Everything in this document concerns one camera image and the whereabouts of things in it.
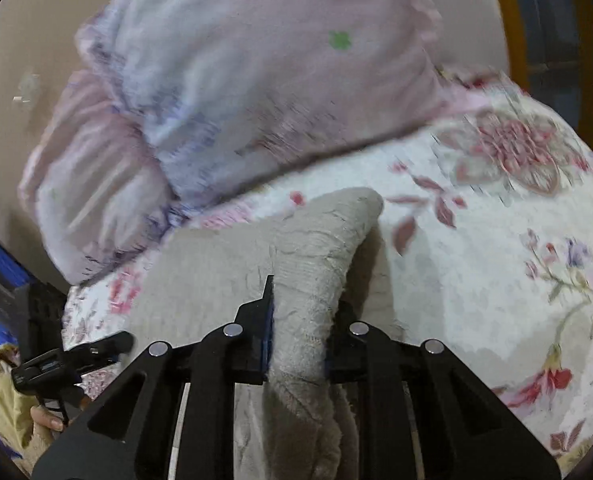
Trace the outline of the person's hand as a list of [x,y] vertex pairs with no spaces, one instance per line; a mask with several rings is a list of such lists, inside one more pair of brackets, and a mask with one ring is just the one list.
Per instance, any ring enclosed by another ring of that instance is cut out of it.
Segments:
[[52,414],[42,405],[35,405],[31,408],[31,418],[37,426],[50,431],[62,432],[68,426],[62,418]]

